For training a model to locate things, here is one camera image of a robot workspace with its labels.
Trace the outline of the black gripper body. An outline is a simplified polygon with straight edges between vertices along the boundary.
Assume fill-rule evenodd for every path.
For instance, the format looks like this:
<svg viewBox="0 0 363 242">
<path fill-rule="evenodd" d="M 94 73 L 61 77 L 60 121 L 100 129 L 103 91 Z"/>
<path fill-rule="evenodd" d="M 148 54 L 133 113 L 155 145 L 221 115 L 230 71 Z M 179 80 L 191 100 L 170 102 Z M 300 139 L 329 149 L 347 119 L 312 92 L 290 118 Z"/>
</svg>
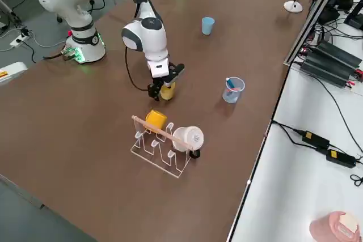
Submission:
<svg viewBox="0 0 363 242">
<path fill-rule="evenodd" d="M 176 81 L 179 75 L 184 72 L 185 65 L 183 63 L 174 65 L 173 63 L 168 64 L 168 72 L 169 74 L 160 78 L 153 78 L 153 83 Z"/>
</svg>

